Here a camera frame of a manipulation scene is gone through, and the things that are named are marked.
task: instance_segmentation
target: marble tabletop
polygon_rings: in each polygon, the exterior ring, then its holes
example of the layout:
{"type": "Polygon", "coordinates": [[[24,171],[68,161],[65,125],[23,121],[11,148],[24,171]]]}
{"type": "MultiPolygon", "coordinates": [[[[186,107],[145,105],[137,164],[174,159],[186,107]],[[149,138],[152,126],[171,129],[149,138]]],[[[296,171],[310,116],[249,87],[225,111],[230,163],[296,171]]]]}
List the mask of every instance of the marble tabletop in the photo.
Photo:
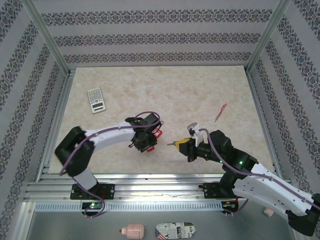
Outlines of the marble tabletop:
{"type": "MultiPolygon", "coordinates": [[[[219,174],[220,163],[197,159],[189,163],[168,143],[188,138],[187,126],[197,122],[209,132],[221,130],[234,147],[273,171],[243,66],[160,66],[77,68],[56,146],[75,126],[94,130],[116,125],[144,111],[160,114],[164,124],[155,150],[141,153],[130,142],[95,152],[93,173],[219,174]],[[92,114],[87,91],[101,88],[106,111],[92,114]],[[217,122],[220,108],[227,107],[217,122]]],[[[53,154],[50,173],[62,165],[53,154]]]]}

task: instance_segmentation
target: red pen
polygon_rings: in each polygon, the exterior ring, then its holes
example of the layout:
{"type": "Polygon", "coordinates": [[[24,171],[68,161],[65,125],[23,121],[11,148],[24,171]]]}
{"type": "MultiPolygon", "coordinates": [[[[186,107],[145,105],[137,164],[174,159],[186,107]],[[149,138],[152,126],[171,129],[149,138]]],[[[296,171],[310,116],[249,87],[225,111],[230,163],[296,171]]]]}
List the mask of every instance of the red pen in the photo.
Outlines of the red pen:
{"type": "Polygon", "coordinates": [[[221,107],[220,112],[219,112],[218,116],[216,116],[214,122],[216,122],[216,121],[218,120],[218,118],[220,117],[220,115],[222,114],[222,112],[225,110],[226,106],[227,106],[226,103],[223,104],[223,106],[221,107]]]}

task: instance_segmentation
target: calculator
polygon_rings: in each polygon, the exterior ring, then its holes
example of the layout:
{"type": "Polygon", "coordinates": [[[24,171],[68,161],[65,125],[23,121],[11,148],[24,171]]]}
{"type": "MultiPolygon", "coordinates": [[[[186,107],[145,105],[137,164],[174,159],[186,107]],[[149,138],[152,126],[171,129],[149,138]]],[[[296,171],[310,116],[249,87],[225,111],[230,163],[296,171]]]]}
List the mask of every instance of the calculator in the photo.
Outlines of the calculator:
{"type": "Polygon", "coordinates": [[[100,87],[88,91],[91,111],[93,114],[106,110],[100,87]]]}

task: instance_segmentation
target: purple cable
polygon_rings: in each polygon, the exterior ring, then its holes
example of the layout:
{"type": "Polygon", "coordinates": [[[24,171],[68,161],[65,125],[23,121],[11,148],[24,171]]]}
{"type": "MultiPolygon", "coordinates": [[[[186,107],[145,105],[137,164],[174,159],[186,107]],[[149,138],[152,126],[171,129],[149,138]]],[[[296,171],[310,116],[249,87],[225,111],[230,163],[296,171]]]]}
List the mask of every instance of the purple cable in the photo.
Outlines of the purple cable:
{"type": "Polygon", "coordinates": [[[301,196],[300,194],[296,193],[295,191],[293,191],[292,189],[290,189],[289,187],[287,187],[286,185],[284,185],[282,182],[278,181],[277,179],[274,179],[272,176],[267,176],[267,175],[263,175],[263,174],[259,174],[259,173],[252,173],[252,172],[243,172],[243,171],[239,171],[238,169],[235,169],[234,167],[232,167],[229,163],[227,163],[217,152],[211,138],[209,137],[209,131],[205,128],[201,128],[199,129],[199,131],[205,131],[209,144],[213,150],[213,152],[215,153],[215,155],[218,157],[218,159],[224,164],[226,165],[230,170],[232,170],[233,172],[243,175],[243,176],[256,176],[256,177],[261,177],[264,179],[268,179],[270,181],[275,182],[276,184],[280,185],[281,187],[283,187],[284,189],[286,189],[288,192],[292,193],[293,195],[295,195],[297,198],[301,199],[303,202],[306,202],[307,204],[310,204],[312,207],[315,207],[316,209],[318,209],[320,211],[320,207],[317,206],[316,204],[314,204],[313,202],[307,200],[305,197],[301,196]]]}
{"type": "MultiPolygon", "coordinates": [[[[149,128],[149,127],[155,126],[155,125],[157,125],[158,123],[160,123],[160,115],[159,115],[158,113],[156,113],[155,111],[144,111],[144,112],[139,113],[139,114],[138,114],[137,116],[135,116],[135,117],[137,118],[137,117],[139,117],[139,116],[141,116],[141,115],[143,115],[143,114],[154,114],[154,115],[157,116],[158,120],[157,120],[155,123],[152,123],[152,124],[149,124],[149,125],[141,125],[141,126],[115,126],[115,127],[110,127],[110,128],[100,130],[100,131],[98,131],[98,132],[96,132],[96,133],[93,133],[93,134],[87,136],[87,137],[86,137],[85,139],[83,139],[83,140],[78,144],[78,146],[76,146],[76,148],[72,151],[72,153],[70,154],[70,156],[68,157],[68,159],[66,160],[66,162],[64,163],[64,165],[63,165],[63,167],[62,167],[62,169],[61,169],[61,171],[60,171],[60,176],[62,176],[63,174],[66,173],[66,168],[67,168],[67,166],[69,165],[71,159],[74,157],[74,155],[76,154],[76,152],[81,148],[81,146],[82,146],[86,141],[88,141],[89,139],[91,139],[91,138],[93,138],[93,137],[96,137],[96,136],[98,136],[99,134],[106,133],[106,132],[113,131],[113,130],[120,130],[120,129],[144,129],[144,128],[149,128]]],[[[97,198],[97,199],[100,200],[101,203],[102,203],[102,208],[101,208],[101,210],[100,210],[99,212],[97,212],[95,215],[93,215],[93,216],[88,216],[88,215],[87,215],[87,210],[88,210],[89,208],[86,208],[86,209],[84,210],[84,216],[85,216],[86,218],[89,217],[89,218],[91,218],[91,219],[100,216],[100,215],[103,213],[103,211],[105,210],[105,208],[106,208],[106,203],[105,203],[105,201],[103,200],[103,198],[102,198],[102,197],[99,197],[99,196],[97,196],[97,195],[95,195],[95,194],[93,194],[93,193],[91,193],[91,192],[89,192],[89,191],[86,190],[81,184],[79,184],[79,183],[76,181],[76,179],[74,179],[74,178],[72,178],[72,179],[77,183],[77,185],[79,186],[79,188],[82,189],[82,191],[84,191],[85,193],[87,193],[87,194],[89,194],[89,195],[97,198]]]]}

